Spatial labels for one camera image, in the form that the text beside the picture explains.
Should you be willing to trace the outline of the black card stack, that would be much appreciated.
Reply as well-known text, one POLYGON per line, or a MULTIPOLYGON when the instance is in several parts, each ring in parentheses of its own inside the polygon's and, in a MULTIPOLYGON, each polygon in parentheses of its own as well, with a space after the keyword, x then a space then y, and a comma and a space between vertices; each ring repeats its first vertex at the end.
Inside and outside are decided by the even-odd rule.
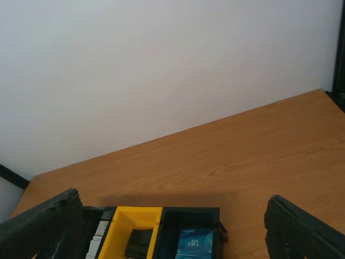
POLYGON ((133 229, 125 250, 125 258, 147 258, 152 229, 133 229))

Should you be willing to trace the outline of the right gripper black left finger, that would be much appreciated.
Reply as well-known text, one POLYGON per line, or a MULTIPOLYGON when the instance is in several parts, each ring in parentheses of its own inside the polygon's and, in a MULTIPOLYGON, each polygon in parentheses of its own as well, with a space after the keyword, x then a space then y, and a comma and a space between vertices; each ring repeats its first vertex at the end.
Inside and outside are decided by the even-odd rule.
POLYGON ((82 203, 70 188, 1 223, 1 258, 77 258, 82 203))

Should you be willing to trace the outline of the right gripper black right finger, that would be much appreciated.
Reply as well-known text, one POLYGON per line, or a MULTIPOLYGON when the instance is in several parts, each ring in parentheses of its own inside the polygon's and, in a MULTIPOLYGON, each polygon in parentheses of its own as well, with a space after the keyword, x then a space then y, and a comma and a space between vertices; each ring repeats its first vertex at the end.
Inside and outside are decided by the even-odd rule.
POLYGON ((264 215, 270 258, 344 258, 344 234, 273 195, 264 215))

